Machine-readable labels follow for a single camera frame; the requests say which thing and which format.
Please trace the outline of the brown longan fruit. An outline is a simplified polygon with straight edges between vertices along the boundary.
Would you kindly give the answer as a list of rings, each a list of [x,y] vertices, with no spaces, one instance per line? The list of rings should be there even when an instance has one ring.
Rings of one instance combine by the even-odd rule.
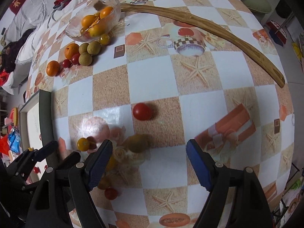
[[[128,137],[128,149],[133,153],[141,153],[149,148],[147,136],[145,134],[135,134]]]

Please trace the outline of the red cherry tomato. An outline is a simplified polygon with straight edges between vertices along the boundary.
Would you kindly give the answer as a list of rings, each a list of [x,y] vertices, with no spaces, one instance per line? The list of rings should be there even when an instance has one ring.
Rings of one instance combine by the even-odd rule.
[[[137,120],[149,120],[152,117],[152,109],[145,103],[138,103],[133,107],[133,116]]]

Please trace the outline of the blue snack packet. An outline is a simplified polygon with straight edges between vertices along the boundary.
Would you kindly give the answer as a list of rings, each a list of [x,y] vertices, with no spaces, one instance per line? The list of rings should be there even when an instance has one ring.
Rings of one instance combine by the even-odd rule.
[[[22,152],[20,134],[14,129],[12,129],[8,134],[8,144],[12,152],[16,154],[20,154]]]

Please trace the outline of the white tray green rim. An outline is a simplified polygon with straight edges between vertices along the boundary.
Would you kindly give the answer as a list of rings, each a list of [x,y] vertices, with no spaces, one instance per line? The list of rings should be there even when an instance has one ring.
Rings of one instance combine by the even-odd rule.
[[[40,89],[22,106],[19,131],[23,150],[39,150],[54,140],[50,92]]]

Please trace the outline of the orange tangerine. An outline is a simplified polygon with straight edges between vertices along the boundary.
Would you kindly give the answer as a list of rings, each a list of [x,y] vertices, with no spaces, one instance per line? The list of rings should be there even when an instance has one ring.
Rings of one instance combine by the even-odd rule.
[[[49,77],[54,77],[58,74],[60,70],[60,64],[58,61],[52,60],[46,66],[46,74]]]
[[[76,43],[70,43],[66,46],[64,50],[64,55],[66,59],[71,60],[72,57],[79,53],[79,45]]]

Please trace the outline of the grey sofa cover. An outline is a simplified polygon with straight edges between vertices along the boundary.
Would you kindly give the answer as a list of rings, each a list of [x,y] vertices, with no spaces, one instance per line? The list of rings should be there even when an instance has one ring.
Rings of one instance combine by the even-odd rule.
[[[34,30],[33,35],[28,36],[24,43],[17,48],[14,62],[19,65],[31,63],[38,42],[42,35],[69,10],[75,8],[84,0],[71,0],[61,10],[53,8],[55,0],[25,0],[20,10],[6,27],[5,42],[17,42],[27,30]]]

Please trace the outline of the glass fruit bowl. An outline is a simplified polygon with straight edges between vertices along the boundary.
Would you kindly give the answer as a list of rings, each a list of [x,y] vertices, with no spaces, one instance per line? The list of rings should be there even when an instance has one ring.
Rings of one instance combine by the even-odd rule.
[[[92,0],[70,19],[64,33],[75,41],[91,42],[109,33],[120,17],[119,0]]]

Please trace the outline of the long wooden stick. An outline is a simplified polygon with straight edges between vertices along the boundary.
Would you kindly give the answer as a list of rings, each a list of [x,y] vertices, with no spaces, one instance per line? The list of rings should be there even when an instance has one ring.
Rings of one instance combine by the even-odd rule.
[[[246,53],[249,58],[251,58],[257,65],[259,65],[269,76],[280,86],[281,88],[285,85],[285,78],[283,74],[278,70],[278,68],[270,61],[266,56],[262,54],[259,50],[253,47],[251,44],[243,41],[237,36],[233,35],[231,32],[227,31],[220,25],[192,15],[188,12],[178,11],[171,8],[163,8],[149,5],[131,5],[121,3],[122,12],[138,12],[138,13],[149,13],[154,15],[159,15],[162,17],[167,17],[179,22],[183,22],[189,25],[193,25],[202,30],[205,30],[215,36],[227,40],[228,42],[234,44],[244,53]]]

